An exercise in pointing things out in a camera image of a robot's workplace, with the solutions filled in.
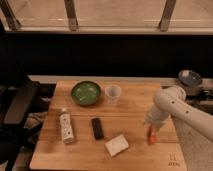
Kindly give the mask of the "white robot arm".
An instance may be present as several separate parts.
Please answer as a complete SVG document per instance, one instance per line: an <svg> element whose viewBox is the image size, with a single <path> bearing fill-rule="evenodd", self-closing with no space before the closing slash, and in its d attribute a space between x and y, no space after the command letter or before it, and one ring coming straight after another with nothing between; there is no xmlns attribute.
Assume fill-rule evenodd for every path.
<svg viewBox="0 0 213 171"><path fill-rule="evenodd" d="M185 102L186 92L180 86L161 89L153 96L153 105L145 116L145 122L160 129L172 115L184 121L213 142L213 116Z"/></svg>

